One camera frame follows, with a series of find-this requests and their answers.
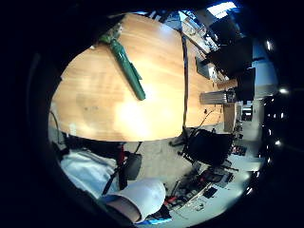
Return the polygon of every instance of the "table top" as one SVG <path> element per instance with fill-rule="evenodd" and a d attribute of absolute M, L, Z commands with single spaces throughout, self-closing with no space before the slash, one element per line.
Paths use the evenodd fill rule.
<path fill-rule="evenodd" d="M 87 49 L 64 71 L 52 109 L 60 129 L 99 141 L 137 142 L 177 137 L 181 133 L 184 65 L 180 34 L 158 21 L 127 14 L 118 39 L 142 76 L 146 99 L 139 101 L 108 45 Z M 223 122 L 222 105 L 200 104 L 203 91 L 216 84 L 199 75 L 197 48 L 187 41 L 189 96 L 186 126 Z"/>

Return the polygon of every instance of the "chair backrest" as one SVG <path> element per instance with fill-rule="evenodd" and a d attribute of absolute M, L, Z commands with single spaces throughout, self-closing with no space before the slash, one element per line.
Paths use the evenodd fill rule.
<path fill-rule="evenodd" d="M 190 139 L 186 154 L 196 161 L 221 165 L 228 157 L 232 142 L 232 134 L 216 134 L 200 130 L 193 139 Z"/>

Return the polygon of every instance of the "cable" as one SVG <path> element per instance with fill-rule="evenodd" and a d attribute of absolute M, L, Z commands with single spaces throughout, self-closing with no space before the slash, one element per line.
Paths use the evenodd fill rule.
<path fill-rule="evenodd" d="M 182 134 L 185 138 L 185 141 L 188 141 L 187 132 L 186 132 L 186 118 L 188 110 L 188 85 L 189 85 L 189 75 L 188 75 L 188 49 L 187 41 L 185 35 L 180 33 L 181 43 L 182 43 L 182 52 L 183 52 L 183 73 L 184 73 L 184 97 L 183 97 L 183 119 L 182 119 Z"/>
<path fill-rule="evenodd" d="M 134 154 L 136 154 L 136 153 L 139 151 L 139 148 L 141 147 L 142 143 L 143 143 L 143 142 L 139 142 L 139 144 L 138 144 L 138 146 L 137 146 L 137 148 L 136 148 Z"/>
<path fill-rule="evenodd" d="M 55 114 L 50 110 L 49 113 L 52 115 L 54 121 L 55 121 L 55 125 L 56 125 L 56 129 L 57 129 L 57 143 L 58 144 L 64 144 L 65 142 L 60 142 L 60 139 L 59 139 L 59 126 L 58 126 L 58 122 L 57 122 L 57 119 L 55 117 Z"/>

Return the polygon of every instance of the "black monitor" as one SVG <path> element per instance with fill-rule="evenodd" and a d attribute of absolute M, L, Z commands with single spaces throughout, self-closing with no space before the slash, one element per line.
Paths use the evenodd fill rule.
<path fill-rule="evenodd" d="M 211 51 L 206 58 L 229 78 L 236 72 L 251 67 L 253 62 L 253 39 L 244 37 L 229 46 Z"/>
<path fill-rule="evenodd" d="M 210 25 L 210 29 L 217 35 L 218 43 L 229 45 L 241 38 L 237 24 L 227 15 Z"/>
<path fill-rule="evenodd" d="M 238 101 L 253 101 L 255 98 L 256 69 L 248 68 L 235 73 L 237 87 L 235 88 Z"/>

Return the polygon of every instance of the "white shirt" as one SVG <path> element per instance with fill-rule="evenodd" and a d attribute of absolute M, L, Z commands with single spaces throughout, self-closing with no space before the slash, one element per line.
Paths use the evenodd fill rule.
<path fill-rule="evenodd" d="M 98 199 L 110 175 L 114 173 L 116 162 L 113 159 L 99 157 L 88 150 L 70 150 L 70 153 L 61 161 L 61 166 L 76 187 Z M 117 191 L 119 191 L 119 185 L 115 178 L 107 193 Z"/>

